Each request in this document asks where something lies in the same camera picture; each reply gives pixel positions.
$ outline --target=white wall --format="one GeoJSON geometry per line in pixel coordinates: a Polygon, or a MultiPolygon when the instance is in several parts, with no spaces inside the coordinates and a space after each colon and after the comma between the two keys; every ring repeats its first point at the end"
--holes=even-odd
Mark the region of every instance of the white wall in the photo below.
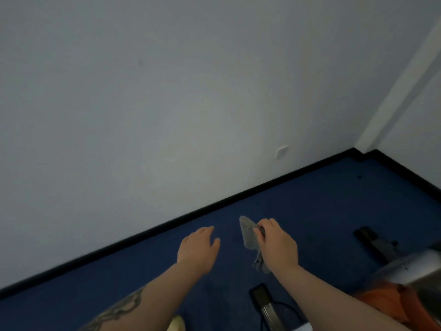
{"type": "Polygon", "coordinates": [[[1,0],[0,287],[352,147],[440,13],[1,0]]]}
{"type": "Polygon", "coordinates": [[[378,149],[441,188],[441,67],[378,149]]]}

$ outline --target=blue carpet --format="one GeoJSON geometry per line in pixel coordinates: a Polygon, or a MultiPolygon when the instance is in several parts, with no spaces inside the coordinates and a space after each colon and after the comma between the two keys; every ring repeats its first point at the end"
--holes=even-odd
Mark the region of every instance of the blue carpet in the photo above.
{"type": "MultiPolygon", "coordinates": [[[[7,298],[0,302],[2,329],[75,331],[165,271],[184,236],[213,225],[218,260],[179,313],[189,331],[259,330],[250,288],[265,282],[275,300],[293,301],[273,275],[251,267],[255,253],[243,247],[240,215],[277,219],[296,239],[300,264],[347,292],[380,267],[354,229],[369,225],[409,252],[441,238],[441,204],[374,160],[345,158],[7,298]]],[[[289,328],[298,325],[281,313],[289,328]]]]}

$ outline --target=skirting board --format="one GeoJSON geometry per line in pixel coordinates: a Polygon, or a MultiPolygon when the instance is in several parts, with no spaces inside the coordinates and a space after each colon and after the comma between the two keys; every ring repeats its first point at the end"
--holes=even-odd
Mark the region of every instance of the skirting board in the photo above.
{"type": "Polygon", "coordinates": [[[404,166],[400,165],[396,161],[392,160],[388,156],[384,155],[382,152],[380,152],[378,150],[374,150],[374,151],[368,152],[367,154],[362,154],[360,151],[356,150],[355,148],[352,148],[352,149],[346,150],[342,153],[331,156],[329,158],[318,161],[318,162],[311,164],[309,166],[298,169],[294,172],[290,172],[288,174],[285,174],[279,178],[275,178],[275,179],[268,181],[266,183],[262,183],[256,187],[253,187],[253,188],[248,189],[246,191],[243,191],[241,193],[230,196],[224,200],[215,202],[211,205],[207,205],[207,206],[205,206],[201,209],[198,209],[196,211],[193,211],[189,214],[175,218],[169,222],[158,225],[154,228],[151,228],[149,230],[146,230],[144,232],[141,232],[139,234],[136,234],[134,236],[131,236],[129,238],[121,240],[119,242],[116,242],[112,245],[106,246],[102,249],[96,250],[92,253],[89,253],[89,254],[86,254],[86,255],[81,256],[79,258],[76,258],[74,260],[71,260],[67,263],[61,264],[61,265],[54,267],[50,270],[47,270],[45,272],[42,272],[40,274],[37,274],[37,275],[32,276],[30,278],[27,278],[25,280],[19,281],[13,285],[7,286],[7,287],[0,290],[0,300],[5,299],[8,296],[17,294],[23,290],[29,289],[33,286],[36,286],[41,283],[52,280],[53,278],[56,278],[56,277],[61,276],[65,273],[68,273],[78,267],[84,266],[88,263],[92,263],[93,261],[96,261],[96,260],[103,258],[105,256],[109,256],[119,250],[122,250],[122,249],[127,248],[132,245],[135,245],[145,239],[148,239],[148,238],[151,238],[155,235],[161,234],[161,233],[163,233],[167,230],[170,230],[172,228],[176,228],[179,225],[190,222],[193,219],[204,216],[212,211],[216,211],[216,210],[223,208],[227,205],[230,205],[230,204],[233,204],[237,201],[243,200],[243,199],[250,197],[254,194],[258,194],[266,189],[277,186],[280,183],[284,183],[284,182],[289,181],[291,179],[297,178],[303,174],[312,172],[318,168],[327,166],[329,164],[332,164],[332,163],[339,161],[339,160],[346,158],[346,157],[352,157],[356,161],[363,161],[363,160],[366,160],[369,158],[375,159],[378,162],[380,162],[381,164],[383,164],[384,166],[386,166],[387,168],[389,168],[391,171],[394,171],[395,173],[399,174],[401,177],[403,177],[403,178],[407,179],[408,181],[410,181],[411,183],[417,185],[419,188],[421,188],[423,191],[428,193],[430,196],[432,196],[437,201],[441,202],[441,190],[440,189],[435,187],[433,184],[427,182],[423,178],[419,177],[418,175],[413,173],[411,170],[405,168],[404,166]]]}

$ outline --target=gray cloth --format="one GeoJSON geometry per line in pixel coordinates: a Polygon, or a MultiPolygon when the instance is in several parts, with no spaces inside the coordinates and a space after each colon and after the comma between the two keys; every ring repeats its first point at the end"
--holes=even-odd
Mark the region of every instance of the gray cloth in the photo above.
{"type": "Polygon", "coordinates": [[[248,217],[240,216],[239,218],[240,230],[242,231],[243,244],[249,250],[256,250],[257,257],[253,263],[253,267],[258,271],[263,271],[265,274],[270,273],[270,270],[263,261],[262,252],[260,251],[259,244],[257,243],[257,237],[254,233],[254,228],[259,228],[256,223],[251,221],[248,217]]]}

